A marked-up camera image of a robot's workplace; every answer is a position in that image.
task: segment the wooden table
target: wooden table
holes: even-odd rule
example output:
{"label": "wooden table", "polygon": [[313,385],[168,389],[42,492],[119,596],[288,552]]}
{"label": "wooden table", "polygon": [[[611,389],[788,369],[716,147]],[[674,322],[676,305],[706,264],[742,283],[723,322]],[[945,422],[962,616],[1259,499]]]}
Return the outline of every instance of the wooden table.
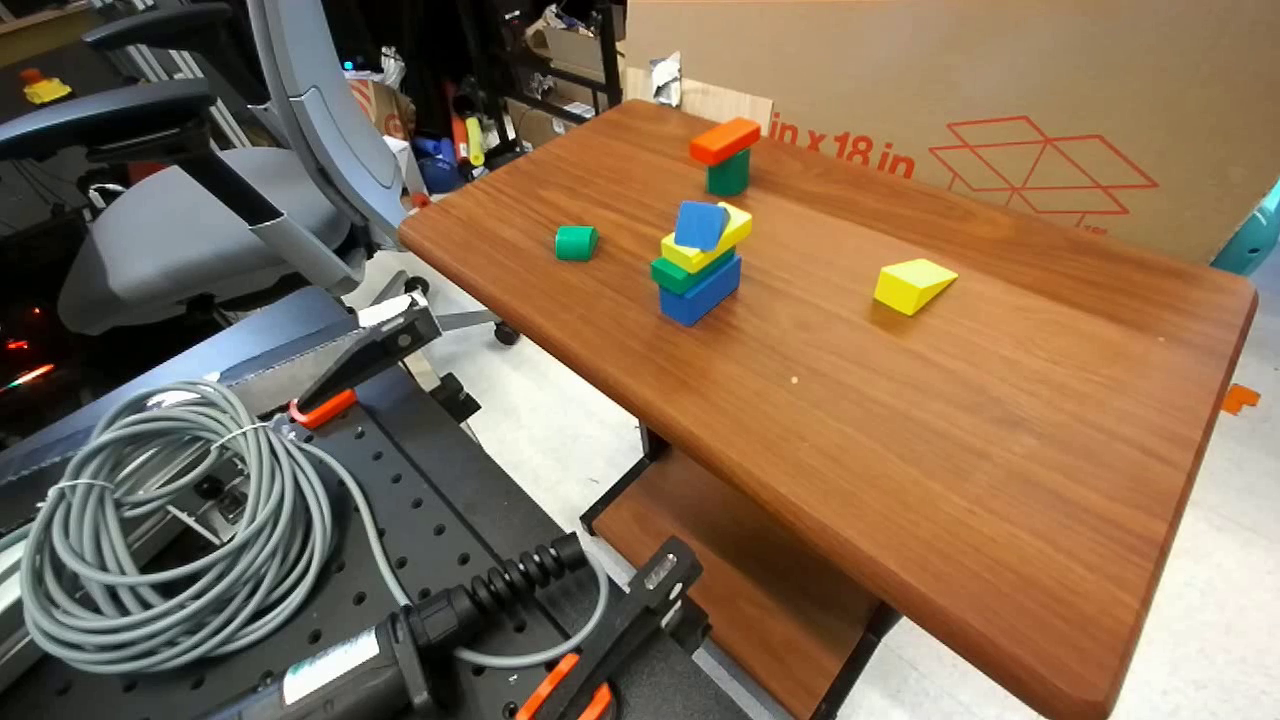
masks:
{"label": "wooden table", "polygon": [[[699,195],[683,156],[699,127],[623,104],[414,216],[406,244],[727,481],[794,549],[1033,708],[1106,716],[1253,290],[762,143],[746,290],[676,328],[648,260]],[[604,234],[591,264],[553,260],[569,219]],[[873,283],[913,258],[962,281],[906,322]]]}

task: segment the cardboard box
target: cardboard box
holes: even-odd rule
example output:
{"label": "cardboard box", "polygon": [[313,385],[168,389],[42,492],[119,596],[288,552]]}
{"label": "cardboard box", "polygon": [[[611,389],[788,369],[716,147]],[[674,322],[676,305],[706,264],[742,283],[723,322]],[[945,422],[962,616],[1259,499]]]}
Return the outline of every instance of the cardboard box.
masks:
{"label": "cardboard box", "polygon": [[1280,4],[631,0],[631,70],[774,99],[767,138],[1212,260],[1280,172]]}

